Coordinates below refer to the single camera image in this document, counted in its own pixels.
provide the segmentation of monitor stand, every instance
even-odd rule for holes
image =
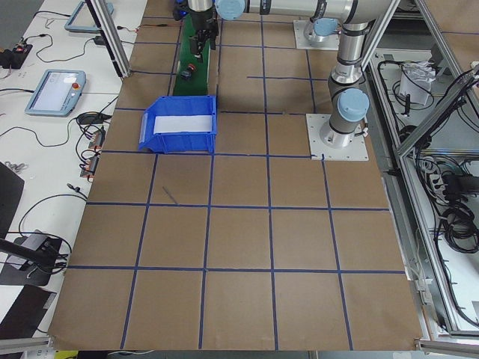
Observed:
[[[16,245],[21,245],[26,240],[26,237],[20,237],[13,241]],[[48,238],[50,246],[56,251],[60,250],[61,239],[57,238]],[[53,267],[57,258],[51,256],[50,263],[48,267]],[[45,286],[50,280],[51,274],[42,272],[40,269],[35,269],[35,265],[24,265],[20,270],[14,268],[9,264],[4,264],[3,269],[0,272],[0,285],[5,286],[24,286],[29,284],[31,286]]]

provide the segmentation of white cable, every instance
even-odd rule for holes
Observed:
[[[119,350],[118,352],[111,352],[111,353],[108,353],[108,355],[112,355],[112,354],[119,354],[119,353],[126,353],[126,354],[134,354],[134,355],[142,355],[142,354],[148,354],[148,353],[152,353],[154,352],[154,350],[149,350],[148,352],[128,352],[127,350]]]

